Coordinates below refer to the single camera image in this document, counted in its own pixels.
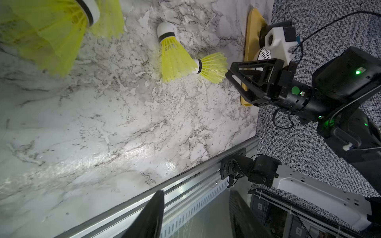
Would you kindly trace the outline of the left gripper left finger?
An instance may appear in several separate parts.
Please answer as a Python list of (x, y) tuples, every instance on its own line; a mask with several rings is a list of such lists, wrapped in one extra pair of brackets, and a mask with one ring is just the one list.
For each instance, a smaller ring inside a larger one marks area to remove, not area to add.
[(159, 238), (164, 214), (164, 192), (157, 191), (122, 238)]

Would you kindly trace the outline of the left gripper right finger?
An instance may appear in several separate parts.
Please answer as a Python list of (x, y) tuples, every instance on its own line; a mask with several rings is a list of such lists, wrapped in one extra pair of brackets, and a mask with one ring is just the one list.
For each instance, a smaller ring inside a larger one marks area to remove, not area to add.
[(233, 238), (272, 238), (236, 190), (230, 191), (229, 215)]

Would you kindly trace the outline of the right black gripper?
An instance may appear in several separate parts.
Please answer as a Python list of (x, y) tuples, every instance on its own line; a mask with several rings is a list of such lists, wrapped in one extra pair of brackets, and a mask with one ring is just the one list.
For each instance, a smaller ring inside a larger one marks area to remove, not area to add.
[[(311, 99), (312, 88), (294, 79), (297, 63), (283, 65), (284, 61), (277, 58), (234, 62), (226, 78), (248, 104), (256, 107), (272, 104), (291, 112), (302, 111)], [(250, 80), (248, 90), (233, 76)]]

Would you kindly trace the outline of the yellow shuttlecock eight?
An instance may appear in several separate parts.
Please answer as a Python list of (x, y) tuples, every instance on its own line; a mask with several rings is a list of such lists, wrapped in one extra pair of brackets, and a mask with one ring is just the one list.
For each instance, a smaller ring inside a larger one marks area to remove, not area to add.
[(176, 39), (175, 27), (162, 22), (157, 28), (161, 45), (161, 69), (164, 82), (184, 77), (198, 68), (194, 59)]

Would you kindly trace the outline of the yellow shuttlecock four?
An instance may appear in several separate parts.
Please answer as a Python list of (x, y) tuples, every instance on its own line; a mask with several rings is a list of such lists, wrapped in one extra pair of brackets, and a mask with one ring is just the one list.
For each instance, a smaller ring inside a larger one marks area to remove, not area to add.
[(64, 77), (87, 28), (99, 18), (95, 1), (1, 1), (1, 44), (39, 69)]

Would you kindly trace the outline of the yellow shuttlecock three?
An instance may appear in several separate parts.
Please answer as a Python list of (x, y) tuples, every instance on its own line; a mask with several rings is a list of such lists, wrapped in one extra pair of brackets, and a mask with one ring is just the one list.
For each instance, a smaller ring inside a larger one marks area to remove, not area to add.
[(89, 31), (98, 38), (120, 39), (124, 32), (124, 17), (119, 0), (95, 1), (100, 10), (100, 18)]

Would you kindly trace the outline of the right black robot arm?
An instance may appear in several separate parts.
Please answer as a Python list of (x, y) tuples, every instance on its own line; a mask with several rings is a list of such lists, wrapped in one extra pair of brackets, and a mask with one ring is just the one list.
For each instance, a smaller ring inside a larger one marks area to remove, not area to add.
[[(360, 105), (381, 90), (381, 62), (350, 47), (313, 73), (312, 85), (294, 79), (295, 62), (281, 59), (235, 62), (226, 77), (254, 106), (275, 105), (317, 122), (317, 133), (339, 157), (352, 165), (377, 191), (381, 190), (381, 133)], [(291, 193), (338, 217), (362, 236), (381, 235), (381, 199), (337, 189), (298, 173), (279, 160), (259, 154), (225, 159), (221, 178), (247, 177), (250, 182)]]

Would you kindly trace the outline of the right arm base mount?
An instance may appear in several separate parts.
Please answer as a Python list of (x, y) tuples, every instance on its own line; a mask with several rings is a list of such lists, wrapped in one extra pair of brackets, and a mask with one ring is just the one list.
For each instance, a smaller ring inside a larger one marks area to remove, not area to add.
[(242, 170), (246, 159), (246, 148), (242, 148), (220, 161), (220, 179), (227, 180), (227, 188), (233, 187), (236, 180), (246, 176), (247, 170)]

